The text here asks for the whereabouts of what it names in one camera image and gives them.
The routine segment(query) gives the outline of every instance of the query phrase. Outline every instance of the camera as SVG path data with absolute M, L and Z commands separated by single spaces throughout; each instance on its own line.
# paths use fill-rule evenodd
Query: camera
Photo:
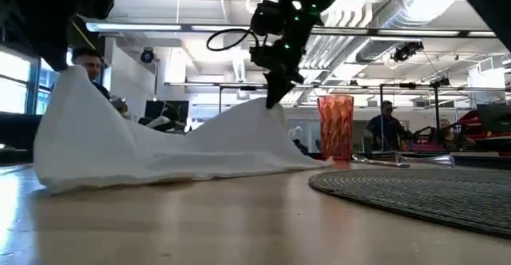
M 154 52 L 153 48 L 144 48 L 144 51 L 141 55 L 141 61 L 144 63 L 151 63 L 154 61 Z

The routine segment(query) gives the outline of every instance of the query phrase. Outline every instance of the table surface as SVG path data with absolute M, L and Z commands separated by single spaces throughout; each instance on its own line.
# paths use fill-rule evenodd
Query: table surface
M 1 168 L 0 264 L 510 263 L 511 241 L 324 195 L 318 172 L 50 196 L 31 166 Z

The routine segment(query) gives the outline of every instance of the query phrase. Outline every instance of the woven placemat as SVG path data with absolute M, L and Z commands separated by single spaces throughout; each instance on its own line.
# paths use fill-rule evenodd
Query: woven placemat
M 511 239 L 511 172 L 351 170 L 318 174 L 309 185 L 387 211 Z

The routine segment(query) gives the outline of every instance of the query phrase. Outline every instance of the white towel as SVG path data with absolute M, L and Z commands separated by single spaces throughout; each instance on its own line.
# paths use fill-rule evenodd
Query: white towel
M 34 145 L 38 179 L 53 192 L 75 187 L 254 176 L 330 163 L 304 156 L 276 105 L 237 105 L 186 136 L 124 119 L 79 66 L 62 72 Z

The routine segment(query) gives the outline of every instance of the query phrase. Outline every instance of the orange glass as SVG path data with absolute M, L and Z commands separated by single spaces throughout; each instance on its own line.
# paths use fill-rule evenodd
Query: orange glass
M 335 160 L 351 159 L 353 97 L 330 95 L 318 98 L 321 153 Z

